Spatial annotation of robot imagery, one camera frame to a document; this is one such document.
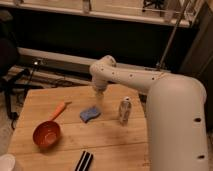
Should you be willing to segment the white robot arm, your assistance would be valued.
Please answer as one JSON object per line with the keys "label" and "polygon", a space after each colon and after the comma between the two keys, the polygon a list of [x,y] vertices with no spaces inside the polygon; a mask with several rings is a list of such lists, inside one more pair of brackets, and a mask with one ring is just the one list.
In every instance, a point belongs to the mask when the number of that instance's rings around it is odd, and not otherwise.
{"label": "white robot arm", "polygon": [[147,96],[150,171],[210,171],[207,93],[199,80],[165,71],[119,68],[110,55],[92,63],[89,71],[97,92],[114,82]]}

